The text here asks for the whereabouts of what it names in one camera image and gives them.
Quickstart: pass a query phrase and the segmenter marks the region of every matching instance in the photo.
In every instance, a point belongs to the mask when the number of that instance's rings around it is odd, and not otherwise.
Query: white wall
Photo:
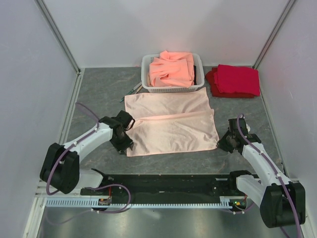
[[[298,1],[260,65],[265,102],[287,172],[317,222],[317,1]]]
[[[253,65],[287,0],[45,0],[80,67],[137,66],[191,51]]]
[[[0,237],[22,237],[76,79],[33,0],[0,2]]]

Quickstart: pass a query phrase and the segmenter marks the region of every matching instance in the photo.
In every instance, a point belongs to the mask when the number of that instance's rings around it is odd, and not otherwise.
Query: red towel
[[[248,67],[218,65],[218,77],[214,79],[220,93],[251,93],[260,95],[259,72]]]
[[[206,80],[211,86],[212,96],[218,97],[218,98],[254,98],[254,95],[249,93],[220,93],[217,86],[214,83],[214,77],[213,77],[214,73],[216,73],[217,70],[218,69],[216,67],[212,68],[211,71],[209,71],[205,75]]]

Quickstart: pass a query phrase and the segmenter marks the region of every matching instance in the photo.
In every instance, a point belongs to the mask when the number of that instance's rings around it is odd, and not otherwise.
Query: stack of red towels
[[[214,97],[253,98],[260,95],[259,72],[248,67],[218,65],[205,76]]]

